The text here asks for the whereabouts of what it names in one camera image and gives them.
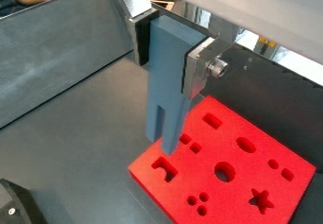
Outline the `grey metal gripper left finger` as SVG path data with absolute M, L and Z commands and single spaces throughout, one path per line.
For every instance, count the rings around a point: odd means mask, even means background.
M 129 33 L 133 39 L 135 62 L 143 66 L 150 61 L 150 22 L 159 12 L 150 9 L 129 20 Z

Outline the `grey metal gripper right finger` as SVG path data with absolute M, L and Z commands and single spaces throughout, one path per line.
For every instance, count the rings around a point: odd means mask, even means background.
M 182 93 L 189 99 L 194 99 L 203 90 L 209 77 L 223 76 L 229 63 L 219 57 L 229 48 L 225 40 L 209 37 L 189 52 L 182 83 Z

